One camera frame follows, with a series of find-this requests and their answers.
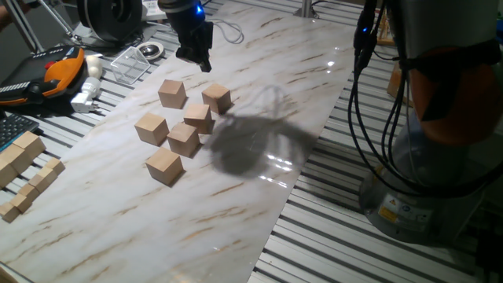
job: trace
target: yellow sticker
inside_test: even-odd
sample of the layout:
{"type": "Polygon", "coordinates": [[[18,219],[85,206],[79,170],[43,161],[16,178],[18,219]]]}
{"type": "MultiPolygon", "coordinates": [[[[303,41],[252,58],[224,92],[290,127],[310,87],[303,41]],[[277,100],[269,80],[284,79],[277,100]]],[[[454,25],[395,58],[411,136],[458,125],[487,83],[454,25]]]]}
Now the yellow sticker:
{"type": "Polygon", "coordinates": [[[379,215],[383,216],[385,219],[395,223],[396,221],[396,218],[397,218],[397,214],[394,213],[393,211],[385,208],[384,206],[380,207],[380,210],[379,210],[379,215]]]}

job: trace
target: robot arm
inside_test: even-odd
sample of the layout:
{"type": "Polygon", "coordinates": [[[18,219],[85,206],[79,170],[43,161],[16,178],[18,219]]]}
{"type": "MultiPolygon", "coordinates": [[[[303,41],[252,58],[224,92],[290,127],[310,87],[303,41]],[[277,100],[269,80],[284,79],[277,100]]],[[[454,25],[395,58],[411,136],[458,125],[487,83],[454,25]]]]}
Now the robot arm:
{"type": "Polygon", "coordinates": [[[211,71],[213,23],[205,20],[200,0],[159,0],[158,5],[178,34],[181,46],[176,57],[198,64],[202,72],[211,71]]]}

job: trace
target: stack of wooden blocks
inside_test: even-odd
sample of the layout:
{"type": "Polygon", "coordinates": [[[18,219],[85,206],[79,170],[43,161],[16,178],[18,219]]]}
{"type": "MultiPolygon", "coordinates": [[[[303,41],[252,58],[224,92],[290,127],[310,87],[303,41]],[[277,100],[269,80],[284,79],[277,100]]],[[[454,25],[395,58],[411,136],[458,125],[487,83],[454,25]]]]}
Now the stack of wooden blocks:
{"type": "MultiPolygon", "coordinates": [[[[159,88],[163,107],[183,108],[187,95],[183,82],[165,80],[159,88]]],[[[144,142],[160,146],[167,139],[170,149],[161,147],[147,162],[150,175],[166,186],[173,185],[184,171],[180,155],[193,157],[200,146],[198,134],[210,134],[213,126],[211,112],[223,114],[231,106],[230,90],[216,83],[203,91],[203,105],[189,105],[184,122],[171,131],[166,120],[152,113],[145,114],[135,125],[138,136],[144,142]]]]}
{"type": "MultiPolygon", "coordinates": [[[[21,135],[0,154],[0,188],[7,186],[18,175],[30,167],[33,160],[46,146],[40,137],[31,132],[21,135]]],[[[51,159],[17,195],[0,206],[0,216],[12,222],[19,214],[29,209],[33,201],[56,180],[64,170],[64,165],[56,158],[51,159]]]]}

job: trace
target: white power adapter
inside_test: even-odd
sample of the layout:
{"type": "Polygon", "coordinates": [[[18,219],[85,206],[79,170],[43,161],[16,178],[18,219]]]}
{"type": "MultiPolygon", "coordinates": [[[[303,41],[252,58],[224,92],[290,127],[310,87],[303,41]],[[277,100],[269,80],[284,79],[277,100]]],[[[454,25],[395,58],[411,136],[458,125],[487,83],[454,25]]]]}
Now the white power adapter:
{"type": "Polygon", "coordinates": [[[89,77],[86,79],[80,93],[72,99],[73,110],[77,113],[89,113],[97,109],[93,98],[96,98],[100,92],[101,82],[99,79],[89,77]]]}

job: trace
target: warning label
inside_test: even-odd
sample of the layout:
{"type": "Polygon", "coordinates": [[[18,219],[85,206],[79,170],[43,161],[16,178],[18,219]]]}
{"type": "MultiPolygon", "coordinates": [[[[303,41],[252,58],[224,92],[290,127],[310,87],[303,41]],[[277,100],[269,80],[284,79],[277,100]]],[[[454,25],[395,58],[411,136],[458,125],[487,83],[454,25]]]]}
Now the warning label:
{"type": "Polygon", "coordinates": [[[379,215],[383,216],[385,219],[395,223],[397,219],[397,214],[385,207],[380,207],[379,215]]]}
{"type": "Polygon", "coordinates": [[[433,210],[418,208],[404,203],[397,197],[387,194],[379,209],[379,215],[394,224],[422,232],[430,222],[433,210]]]}

